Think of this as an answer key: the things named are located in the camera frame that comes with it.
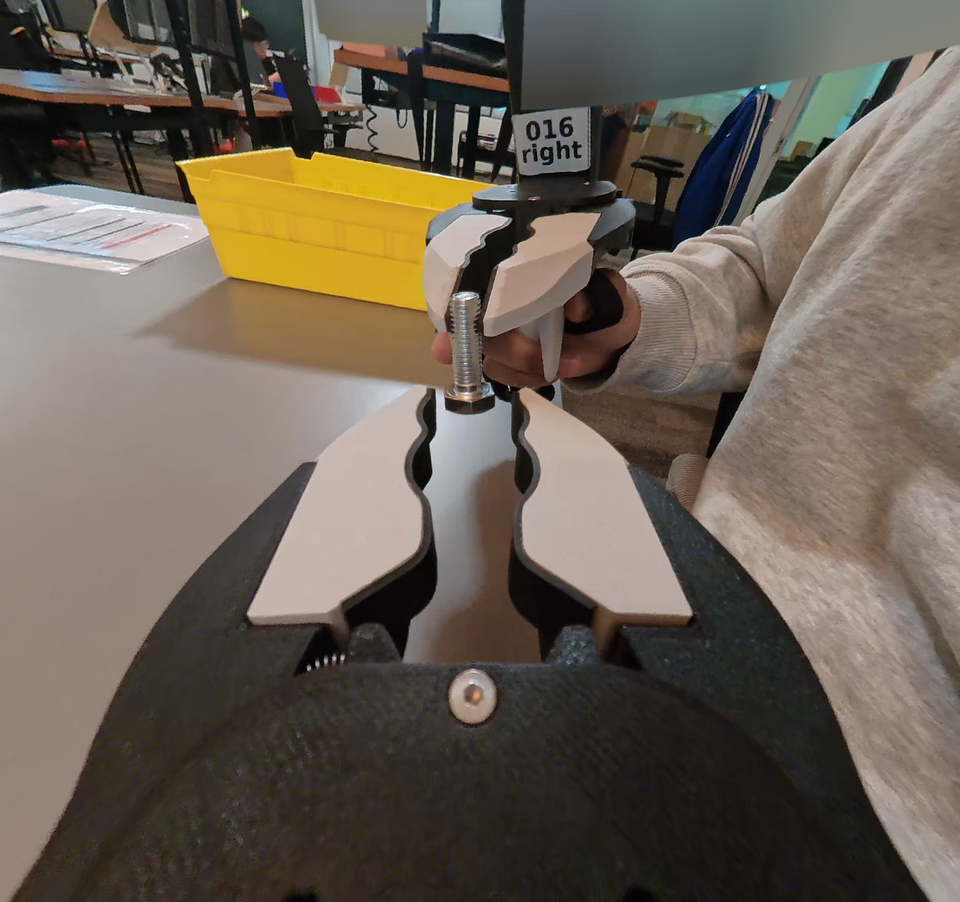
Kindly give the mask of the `black office chair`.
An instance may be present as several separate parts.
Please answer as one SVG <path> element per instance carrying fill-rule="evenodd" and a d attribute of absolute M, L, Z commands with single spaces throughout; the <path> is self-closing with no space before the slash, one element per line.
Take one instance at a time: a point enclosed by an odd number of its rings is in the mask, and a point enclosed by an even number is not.
<path fill-rule="evenodd" d="M 674 179 L 685 176 L 684 163 L 660 155 L 643 155 L 630 165 L 654 176 L 654 202 L 631 199 L 634 221 L 631 235 L 631 259 L 642 253 L 669 251 L 674 245 L 676 211 L 666 208 L 670 185 Z"/>

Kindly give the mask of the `black bag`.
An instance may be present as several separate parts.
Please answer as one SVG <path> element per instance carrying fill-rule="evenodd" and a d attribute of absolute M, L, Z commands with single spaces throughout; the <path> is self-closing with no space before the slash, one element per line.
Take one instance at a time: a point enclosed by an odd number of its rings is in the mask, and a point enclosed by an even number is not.
<path fill-rule="evenodd" d="M 424 66 L 496 79 L 508 78 L 503 39 L 455 32 L 425 32 L 422 38 Z"/>

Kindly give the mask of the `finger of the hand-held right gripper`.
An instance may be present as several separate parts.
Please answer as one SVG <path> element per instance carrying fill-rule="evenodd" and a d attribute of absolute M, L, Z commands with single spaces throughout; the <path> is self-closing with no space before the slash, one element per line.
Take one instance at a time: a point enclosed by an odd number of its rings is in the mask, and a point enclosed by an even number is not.
<path fill-rule="evenodd" d="M 571 212 L 534 219 L 532 234 L 493 272 L 483 331 L 497 336 L 562 309 L 588 283 L 594 265 L 589 236 L 601 215 Z"/>
<path fill-rule="evenodd" d="M 449 331 L 450 298 L 488 294 L 496 265 L 512 251 L 512 219 L 491 213 L 466 213 L 452 219 L 429 240 L 423 263 L 426 309 L 438 333 Z"/>

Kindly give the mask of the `person's right hand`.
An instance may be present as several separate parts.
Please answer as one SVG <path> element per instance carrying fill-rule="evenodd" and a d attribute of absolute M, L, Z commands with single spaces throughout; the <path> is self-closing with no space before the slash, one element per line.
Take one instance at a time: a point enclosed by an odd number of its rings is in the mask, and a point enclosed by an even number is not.
<path fill-rule="evenodd" d="M 519 330 L 484 338 L 482 353 L 486 377 L 515 389 L 538 390 L 556 380 L 585 378 L 614 367 L 640 331 L 642 309 L 636 294 L 619 272 L 605 268 L 599 273 L 616 288 L 621 299 L 623 313 L 616 325 L 588 334 L 565 333 L 558 371 L 551 378 L 543 375 L 539 341 L 526 337 Z"/>

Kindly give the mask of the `person's right forearm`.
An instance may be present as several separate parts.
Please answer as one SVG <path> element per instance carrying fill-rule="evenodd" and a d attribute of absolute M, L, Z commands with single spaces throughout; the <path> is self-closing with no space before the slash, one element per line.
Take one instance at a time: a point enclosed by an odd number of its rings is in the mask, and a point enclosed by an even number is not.
<path fill-rule="evenodd" d="M 570 353 L 564 380 L 644 392 L 734 391 L 762 348 L 822 346 L 850 378 L 873 359 L 908 380 L 958 362 L 958 48 L 762 202 L 628 265 L 638 330 Z"/>

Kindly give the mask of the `laminated paper sheet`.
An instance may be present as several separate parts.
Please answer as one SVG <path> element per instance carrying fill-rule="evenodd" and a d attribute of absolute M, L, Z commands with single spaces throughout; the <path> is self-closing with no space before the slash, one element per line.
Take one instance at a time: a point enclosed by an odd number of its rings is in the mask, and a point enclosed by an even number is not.
<path fill-rule="evenodd" d="M 42 190 L 1 195 L 3 257 L 128 274 L 209 238 L 197 218 Z"/>

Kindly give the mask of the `blue jacket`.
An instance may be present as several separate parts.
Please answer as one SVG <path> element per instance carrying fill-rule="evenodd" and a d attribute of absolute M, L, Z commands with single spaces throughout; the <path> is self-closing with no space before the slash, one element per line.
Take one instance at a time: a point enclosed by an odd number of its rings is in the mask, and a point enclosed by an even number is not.
<path fill-rule="evenodd" d="M 714 131 L 679 196 L 674 246 L 714 227 L 733 224 L 759 162 L 776 104 L 766 88 L 757 87 Z"/>

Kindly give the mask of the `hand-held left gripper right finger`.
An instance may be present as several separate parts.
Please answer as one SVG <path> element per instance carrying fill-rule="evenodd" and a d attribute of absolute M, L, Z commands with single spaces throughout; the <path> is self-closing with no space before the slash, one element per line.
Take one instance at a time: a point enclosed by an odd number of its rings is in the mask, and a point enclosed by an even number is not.
<path fill-rule="evenodd" d="M 510 598 L 540 639 L 569 625 L 597 640 L 622 626 L 686 627 L 693 608 L 624 458 L 533 391 L 513 397 L 511 424 L 521 501 Z"/>

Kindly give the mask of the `person's grey sweatshirt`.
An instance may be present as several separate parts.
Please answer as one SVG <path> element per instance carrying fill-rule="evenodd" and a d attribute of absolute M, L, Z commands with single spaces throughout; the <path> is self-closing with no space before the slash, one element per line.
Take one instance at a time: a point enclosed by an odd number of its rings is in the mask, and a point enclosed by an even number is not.
<path fill-rule="evenodd" d="M 753 369 L 694 513 L 803 646 L 918 884 L 958 900 L 956 310 L 678 309 L 685 390 Z"/>

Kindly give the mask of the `metal hex bolt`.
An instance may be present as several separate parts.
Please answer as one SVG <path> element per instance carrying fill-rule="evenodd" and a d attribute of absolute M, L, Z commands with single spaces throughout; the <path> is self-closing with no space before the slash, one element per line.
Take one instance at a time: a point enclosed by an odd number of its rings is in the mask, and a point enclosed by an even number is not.
<path fill-rule="evenodd" d="M 445 408 L 457 415 L 479 415 L 496 402 L 483 371 L 481 299 L 474 292 L 457 292 L 449 304 L 453 380 L 444 390 Z"/>

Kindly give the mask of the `cardboard boxes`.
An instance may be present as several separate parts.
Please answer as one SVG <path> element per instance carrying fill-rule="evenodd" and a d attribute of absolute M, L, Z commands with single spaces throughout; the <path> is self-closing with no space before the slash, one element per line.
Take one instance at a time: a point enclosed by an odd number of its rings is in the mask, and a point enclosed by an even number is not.
<path fill-rule="evenodd" d="M 641 159 L 691 165 L 711 140 L 714 123 L 693 113 L 673 111 L 663 124 L 617 127 L 610 149 L 601 159 L 601 178 L 629 186 L 632 164 Z"/>

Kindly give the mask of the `yellow plastic bin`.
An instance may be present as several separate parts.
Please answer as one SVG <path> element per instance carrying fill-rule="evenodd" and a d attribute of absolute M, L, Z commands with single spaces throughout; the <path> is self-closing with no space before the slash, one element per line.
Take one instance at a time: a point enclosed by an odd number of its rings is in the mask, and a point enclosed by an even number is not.
<path fill-rule="evenodd" d="M 177 163 L 222 272 L 255 283 L 424 311 L 428 224 L 490 188 L 291 149 Z"/>

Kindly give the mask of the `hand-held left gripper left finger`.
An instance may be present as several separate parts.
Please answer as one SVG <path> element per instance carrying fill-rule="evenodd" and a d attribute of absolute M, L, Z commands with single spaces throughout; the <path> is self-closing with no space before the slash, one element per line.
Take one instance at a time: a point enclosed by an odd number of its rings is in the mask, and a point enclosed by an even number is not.
<path fill-rule="evenodd" d="M 416 565 L 432 537 L 417 453 L 436 430 L 436 392 L 416 386 L 318 456 L 252 598 L 254 626 L 326 624 Z"/>

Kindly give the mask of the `long wooden table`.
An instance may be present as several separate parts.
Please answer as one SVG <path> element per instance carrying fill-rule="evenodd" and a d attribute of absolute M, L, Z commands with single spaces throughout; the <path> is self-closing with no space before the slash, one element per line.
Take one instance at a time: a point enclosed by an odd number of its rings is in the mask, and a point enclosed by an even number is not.
<path fill-rule="evenodd" d="M 136 131 L 158 130 L 172 145 L 174 160 L 187 158 L 190 147 L 200 155 L 213 152 L 212 130 L 226 120 L 259 121 L 292 116 L 288 101 L 270 97 L 253 102 L 253 116 L 234 98 L 201 95 L 193 104 L 184 94 L 161 93 L 145 87 L 131 87 L 121 80 L 96 78 L 90 74 L 43 71 L 1 70 L 2 99 L 18 99 L 46 107 L 59 106 L 72 111 L 70 120 L 83 133 L 108 133 L 114 141 L 119 161 L 131 192 L 144 195 L 138 166 L 130 151 L 129 137 Z"/>

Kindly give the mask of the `wooden table with dark legs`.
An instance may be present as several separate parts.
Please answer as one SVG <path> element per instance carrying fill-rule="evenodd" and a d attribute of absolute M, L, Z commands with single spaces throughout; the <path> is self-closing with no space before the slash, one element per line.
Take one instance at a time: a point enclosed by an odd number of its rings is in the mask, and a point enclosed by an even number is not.
<path fill-rule="evenodd" d="M 336 65 L 359 72 L 361 103 L 371 110 L 404 112 L 413 126 L 420 167 L 443 175 L 453 173 L 459 108 L 466 112 L 462 168 L 474 176 L 481 116 L 484 110 L 507 111 L 508 80 L 424 66 L 423 47 L 343 43 L 333 52 Z"/>

